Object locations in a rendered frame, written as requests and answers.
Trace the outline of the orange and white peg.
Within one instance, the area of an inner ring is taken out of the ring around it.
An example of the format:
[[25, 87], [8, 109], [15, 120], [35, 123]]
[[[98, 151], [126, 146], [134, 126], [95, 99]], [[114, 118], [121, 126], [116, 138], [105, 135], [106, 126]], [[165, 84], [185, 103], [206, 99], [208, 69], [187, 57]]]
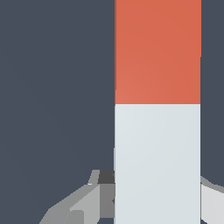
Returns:
[[115, 224], [200, 224], [201, 0], [115, 0]]

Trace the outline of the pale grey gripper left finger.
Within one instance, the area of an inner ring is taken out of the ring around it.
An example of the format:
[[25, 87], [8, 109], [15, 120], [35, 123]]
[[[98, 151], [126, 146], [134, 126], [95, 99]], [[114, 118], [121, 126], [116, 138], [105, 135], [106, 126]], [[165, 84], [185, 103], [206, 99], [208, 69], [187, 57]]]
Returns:
[[86, 185], [52, 206], [39, 224], [97, 224], [115, 218], [115, 172], [92, 170]]

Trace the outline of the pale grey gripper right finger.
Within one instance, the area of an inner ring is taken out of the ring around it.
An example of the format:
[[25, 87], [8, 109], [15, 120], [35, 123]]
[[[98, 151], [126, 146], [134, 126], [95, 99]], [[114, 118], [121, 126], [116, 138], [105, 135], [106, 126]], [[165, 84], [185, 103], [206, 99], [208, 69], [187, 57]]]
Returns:
[[201, 219], [206, 224], [224, 224], [224, 186], [200, 177]]

